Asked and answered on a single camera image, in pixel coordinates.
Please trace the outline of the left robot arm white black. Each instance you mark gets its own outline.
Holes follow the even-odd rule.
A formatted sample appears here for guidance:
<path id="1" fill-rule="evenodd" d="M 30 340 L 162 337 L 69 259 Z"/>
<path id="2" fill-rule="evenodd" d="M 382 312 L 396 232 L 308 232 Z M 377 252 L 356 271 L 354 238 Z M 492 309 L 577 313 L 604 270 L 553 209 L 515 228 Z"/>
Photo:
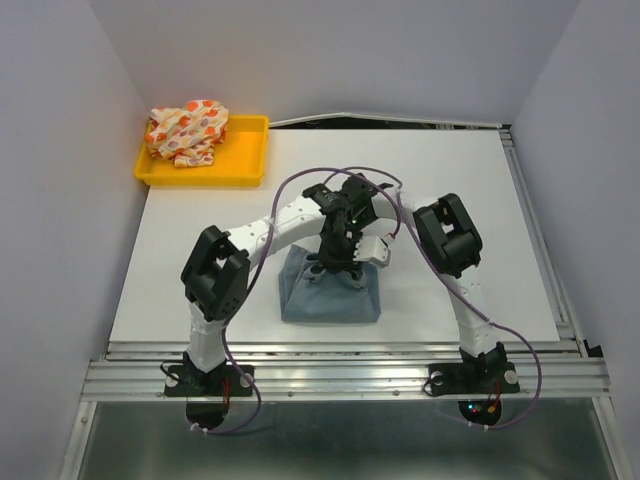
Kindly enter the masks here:
<path id="1" fill-rule="evenodd" d="M 227 390 L 234 373 L 223 336 L 246 301 L 250 274 L 288 251 L 278 274 L 280 312 L 287 322 L 374 323 L 380 315 L 378 276 L 355 258 L 363 230 L 377 216 L 376 192 L 359 178 L 332 191 L 304 190 L 274 216 L 228 231 L 206 228 L 181 273 L 191 309 L 190 338 L 172 376 L 199 395 Z"/>

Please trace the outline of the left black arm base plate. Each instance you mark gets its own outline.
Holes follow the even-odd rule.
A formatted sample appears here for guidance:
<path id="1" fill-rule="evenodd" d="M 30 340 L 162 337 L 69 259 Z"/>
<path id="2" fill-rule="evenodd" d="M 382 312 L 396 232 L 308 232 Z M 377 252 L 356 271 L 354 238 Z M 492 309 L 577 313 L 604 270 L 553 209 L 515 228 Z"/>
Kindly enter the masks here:
<path id="1" fill-rule="evenodd" d="M 164 395 L 169 398 L 249 398 L 253 389 L 231 365 L 220 365 L 208 373 L 182 363 L 161 364 L 165 375 Z"/>

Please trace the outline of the light blue denim skirt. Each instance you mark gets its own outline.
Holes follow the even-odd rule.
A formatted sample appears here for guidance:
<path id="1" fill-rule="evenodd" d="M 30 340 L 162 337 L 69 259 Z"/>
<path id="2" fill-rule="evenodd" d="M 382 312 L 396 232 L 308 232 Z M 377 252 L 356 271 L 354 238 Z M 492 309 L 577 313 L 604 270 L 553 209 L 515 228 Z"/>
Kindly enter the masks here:
<path id="1" fill-rule="evenodd" d="M 362 265 L 368 277 L 363 290 L 353 290 L 344 272 L 329 273 L 316 284 L 307 282 L 307 256 L 316 254 L 293 245 L 279 272 L 280 315 L 288 323 L 368 324 L 381 315 L 378 269 Z"/>

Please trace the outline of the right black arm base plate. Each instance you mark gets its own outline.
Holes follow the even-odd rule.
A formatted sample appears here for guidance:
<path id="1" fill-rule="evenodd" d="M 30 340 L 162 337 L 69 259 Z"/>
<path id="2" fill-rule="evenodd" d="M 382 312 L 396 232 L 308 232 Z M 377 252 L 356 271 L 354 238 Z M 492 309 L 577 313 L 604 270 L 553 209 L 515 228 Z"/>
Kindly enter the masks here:
<path id="1" fill-rule="evenodd" d="M 488 371 L 468 363 L 436 363 L 430 364 L 428 371 L 425 387 L 430 388 L 429 395 L 434 397 L 496 393 L 497 387 L 502 394 L 520 392 L 515 365 L 511 362 Z"/>

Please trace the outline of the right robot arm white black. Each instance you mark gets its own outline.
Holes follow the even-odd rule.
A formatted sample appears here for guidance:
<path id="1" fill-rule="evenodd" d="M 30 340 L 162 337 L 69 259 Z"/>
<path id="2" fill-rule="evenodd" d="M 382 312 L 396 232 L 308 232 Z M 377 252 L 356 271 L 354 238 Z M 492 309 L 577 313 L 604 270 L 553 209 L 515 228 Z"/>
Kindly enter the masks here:
<path id="1" fill-rule="evenodd" d="M 429 367 L 431 396 L 489 393 L 506 387 L 513 368 L 496 331 L 501 327 L 483 312 L 479 279 L 483 242 L 462 200 L 447 194 L 428 205 L 402 199 L 402 181 L 393 175 L 392 216 L 406 225 L 420 254 L 447 289 L 459 331 L 458 363 Z"/>

